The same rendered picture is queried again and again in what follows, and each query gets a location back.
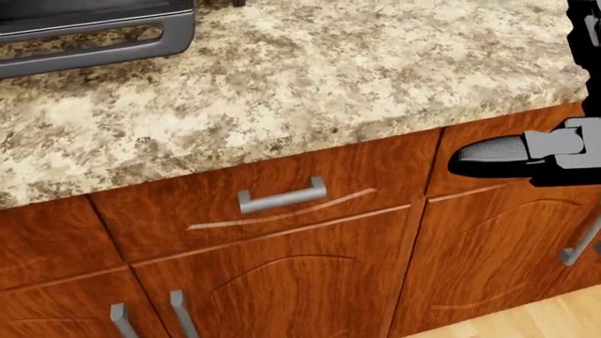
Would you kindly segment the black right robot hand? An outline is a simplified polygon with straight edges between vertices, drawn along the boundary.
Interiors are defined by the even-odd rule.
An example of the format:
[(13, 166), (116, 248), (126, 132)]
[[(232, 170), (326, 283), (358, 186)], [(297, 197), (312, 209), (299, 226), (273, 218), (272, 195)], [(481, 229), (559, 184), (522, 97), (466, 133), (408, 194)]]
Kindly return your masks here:
[(537, 187), (601, 185), (601, 0), (567, 0), (573, 25), (567, 40), (589, 72), (583, 117), (552, 131), (523, 131), (459, 148), (448, 170), (462, 177), (527, 178)]

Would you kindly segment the wooden cabinet door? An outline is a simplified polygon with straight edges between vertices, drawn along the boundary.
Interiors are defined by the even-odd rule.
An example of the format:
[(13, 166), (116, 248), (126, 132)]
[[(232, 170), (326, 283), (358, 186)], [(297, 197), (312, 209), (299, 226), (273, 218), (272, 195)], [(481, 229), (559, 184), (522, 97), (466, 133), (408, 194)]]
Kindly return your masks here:
[(541, 299), (601, 188), (518, 182), (429, 199), (390, 338)]
[(173, 338), (184, 292), (200, 338), (378, 338), (399, 285), (410, 208), (311, 224), (135, 264)]
[(125, 267), (0, 292), (0, 338), (122, 338), (110, 317), (118, 303), (140, 338), (170, 338)]

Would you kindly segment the plain wooden drawer front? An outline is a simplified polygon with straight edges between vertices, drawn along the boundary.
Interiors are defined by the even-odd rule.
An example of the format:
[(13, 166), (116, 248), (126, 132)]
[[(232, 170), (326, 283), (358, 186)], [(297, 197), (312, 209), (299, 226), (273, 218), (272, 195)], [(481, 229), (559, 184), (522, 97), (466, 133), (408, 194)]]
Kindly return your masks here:
[(0, 210), (0, 290), (122, 263), (83, 196)]
[(504, 115), (485, 120), (461, 123), (442, 129), (436, 160), (433, 162), (425, 196), (442, 196), (473, 191), (494, 185), (503, 185), (512, 179), (475, 179), (459, 177), (447, 170), (448, 160), (459, 148), (509, 134), (523, 131), (550, 131), (567, 117), (582, 117), (580, 103), (565, 103), (544, 109)]

